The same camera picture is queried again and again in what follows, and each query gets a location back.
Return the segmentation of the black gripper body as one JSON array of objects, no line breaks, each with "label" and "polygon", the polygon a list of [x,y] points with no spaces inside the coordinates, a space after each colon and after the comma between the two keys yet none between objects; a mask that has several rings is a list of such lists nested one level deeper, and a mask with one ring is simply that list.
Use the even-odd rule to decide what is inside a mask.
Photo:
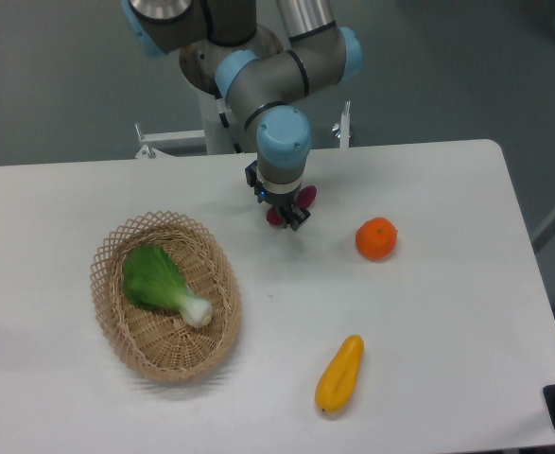
[{"label": "black gripper body", "polygon": [[256,182],[256,199],[258,203],[267,203],[274,207],[291,207],[296,204],[301,190],[302,179],[290,183],[275,183],[269,180]]}]

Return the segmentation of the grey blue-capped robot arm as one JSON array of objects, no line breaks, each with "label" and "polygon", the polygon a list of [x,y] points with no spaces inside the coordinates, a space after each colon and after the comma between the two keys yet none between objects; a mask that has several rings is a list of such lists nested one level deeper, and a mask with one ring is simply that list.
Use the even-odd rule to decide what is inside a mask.
[{"label": "grey blue-capped robot arm", "polygon": [[290,47],[271,47],[253,1],[124,1],[122,11],[151,55],[180,53],[191,84],[213,96],[237,152],[254,152],[246,181],[268,220],[298,230],[313,195],[303,189],[312,132],[295,102],[356,76],[363,51],[328,1],[277,4]]}]

